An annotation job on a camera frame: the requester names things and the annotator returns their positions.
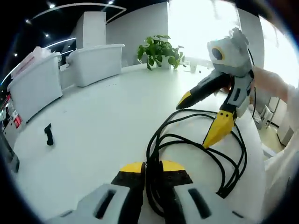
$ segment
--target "white sleeve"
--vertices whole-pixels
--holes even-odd
[[[299,89],[289,85],[287,112],[289,123],[293,131],[299,129]]]

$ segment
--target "white storage bin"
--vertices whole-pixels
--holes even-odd
[[[108,44],[71,52],[67,59],[74,71],[75,84],[84,87],[121,73],[124,44]]]
[[[14,108],[24,122],[62,96],[59,82],[60,53],[38,61],[20,73],[7,87]]]

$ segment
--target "cable bundle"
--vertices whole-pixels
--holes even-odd
[[[176,114],[178,114],[180,112],[196,112],[196,113],[192,114],[192,115],[188,115],[183,118],[171,120]],[[176,123],[176,122],[179,122],[179,121],[182,121],[182,120],[185,120],[185,119],[188,119],[188,118],[192,118],[195,116],[204,116],[204,117],[208,117],[213,120],[215,119],[214,117],[212,117],[211,115],[208,115],[207,113],[217,114],[216,112],[212,112],[212,111],[203,111],[203,110],[194,110],[194,109],[182,109],[182,110],[175,111],[158,128],[158,130],[155,132],[154,136],[149,141],[149,144],[148,144],[148,147],[146,150],[146,160],[147,160],[146,161],[146,164],[147,164],[146,178],[145,178],[146,194],[147,194],[148,201],[149,201],[149,204],[152,207],[152,209],[158,215],[160,215],[162,217],[164,217],[164,213],[157,207],[157,204],[160,207],[162,207],[162,206],[161,206],[161,200],[160,200],[159,194],[157,192],[157,181],[156,181],[156,173],[159,168],[159,150],[160,149],[162,149],[166,146],[172,145],[172,144],[189,144],[189,145],[193,145],[193,146],[201,149],[203,152],[207,153],[217,163],[217,165],[220,168],[221,175],[222,175],[222,181],[221,181],[219,190],[216,192],[216,194],[218,194],[222,198],[226,198],[229,195],[229,193],[234,189],[238,180],[241,178],[241,176],[243,175],[243,173],[245,171],[246,164],[247,164],[247,152],[246,152],[246,147],[245,147],[243,138],[241,136],[240,130],[236,124],[235,124],[235,127],[237,129],[237,132],[238,132],[240,138],[238,138],[238,136],[233,131],[231,131],[231,134],[234,136],[234,138],[240,144],[241,152],[242,152],[241,157],[237,164],[231,158],[226,156],[225,154],[218,152],[211,148],[205,149],[202,146],[202,144],[193,142],[193,141],[188,140],[182,136],[179,136],[176,134],[171,134],[171,133],[164,134],[161,136],[161,132],[164,130],[164,128],[166,126]],[[160,145],[162,140],[167,137],[174,137],[174,138],[177,138],[178,140],[169,141],[169,142],[166,142],[166,143]],[[155,146],[154,146],[153,152],[150,153],[150,151],[151,151],[150,149],[152,148],[152,144],[153,144],[154,140],[156,140]],[[226,180],[225,170],[224,170],[222,164],[220,163],[220,161],[217,159],[217,157],[214,154],[222,156],[227,161],[229,161],[232,164],[232,166],[235,168],[232,176],[230,177],[229,181],[226,184],[225,184],[225,180]],[[239,171],[240,164],[241,164],[243,158],[244,158],[244,166],[241,169],[241,171]]]

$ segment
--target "black ceiling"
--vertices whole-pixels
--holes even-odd
[[[126,12],[121,14],[124,15],[136,9],[164,1],[168,0],[114,0],[113,4],[126,8]],[[268,16],[260,7],[252,3],[253,0],[230,1],[236,2],[238,7],[252,14],[261,14],[266,18]],[[50,0],[50,2],[56,6],[61,6],[81,2],[108,3],[109,0]],[[46,13],[33,19],[31,24],[25,22],[26,19],[31,20],[37,14],[48,10],[50,2],[47,0],[5,1],[5,8],[1,8],[3,44],[0,54],[0,80],[36,46],[45,47],[68,38],[84,11],[105,11],[107,20],[120,12],[119,9],[110,7],[76,6]],[[0,96],[1,94],[7,94],[6,87],[9,82],[10,78],[0,86]]]

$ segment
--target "small object on table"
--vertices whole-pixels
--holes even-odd
[[[52,146],[54,144],[54,141],[53,141],[53,135],[52,135],[52,132],[51,132],[51,123],[48,126],[45,127],[45,134],[48,137],[47,145]]]

